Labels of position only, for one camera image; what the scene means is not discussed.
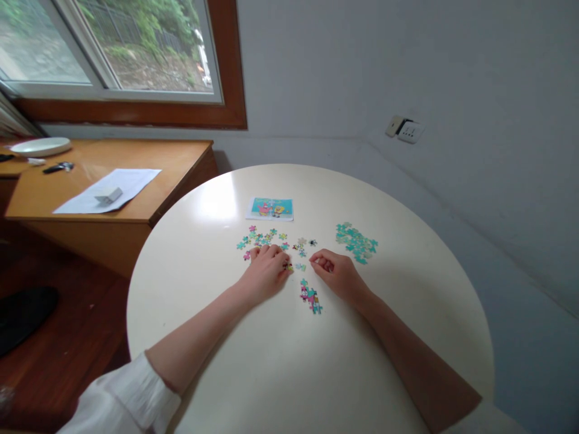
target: window glass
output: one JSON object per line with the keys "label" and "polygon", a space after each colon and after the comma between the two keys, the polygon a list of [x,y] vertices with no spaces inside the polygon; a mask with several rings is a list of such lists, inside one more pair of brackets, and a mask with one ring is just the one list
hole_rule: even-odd
{"label": "window glass", "polygon": [[0,78],[90,83],[38,0],[0,0]]}
{"label": "window glass", "polygon": [[194,0],[77,0],[123,87],[213,93]]}

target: spongebob picture card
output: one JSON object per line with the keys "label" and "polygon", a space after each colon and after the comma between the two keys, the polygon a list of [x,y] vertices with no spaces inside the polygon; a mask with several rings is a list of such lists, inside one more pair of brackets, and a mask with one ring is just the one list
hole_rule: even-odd
{"label": "spongebob picture card", "polygon": [[292,199],[253,197],[245,215],[247,219],[292,221],[294,206]]}

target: white sleeve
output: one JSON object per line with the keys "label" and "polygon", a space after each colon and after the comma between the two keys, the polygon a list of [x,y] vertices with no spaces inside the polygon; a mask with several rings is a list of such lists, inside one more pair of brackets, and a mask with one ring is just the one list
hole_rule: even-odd
{"label": "white sleeve", "polygon": [[93,381],[59,434],[165,433],[181,398],[169,390],[144,354]]}
{"label": "white sleeve", "polygon": [[443,434],[527,434],[527,431],[493,403],[482,401],[472,413]]}

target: curtain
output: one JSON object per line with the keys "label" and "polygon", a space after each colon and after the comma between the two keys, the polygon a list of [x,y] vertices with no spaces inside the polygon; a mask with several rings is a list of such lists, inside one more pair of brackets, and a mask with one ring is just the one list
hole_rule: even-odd
{"label": "curtain", "polygon": [[43,134],[0,93],[0,137],[20,139]]}

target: hand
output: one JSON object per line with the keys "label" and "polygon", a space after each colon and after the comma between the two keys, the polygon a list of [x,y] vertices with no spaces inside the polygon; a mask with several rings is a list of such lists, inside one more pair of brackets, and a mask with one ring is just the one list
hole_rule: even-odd
{"label": "hand", "polygon": [[322,249],[314,253],[309,261],[326,285],[350,305],[356,307],[372,294],[350,257]]}
{"label": "hand", "polygon": [[282,288],[291,273],[284,269],[290,256],[276,244],[255,247],[250,255],[252,263],[234,286],[246,292],[252,303],[259,304]]}

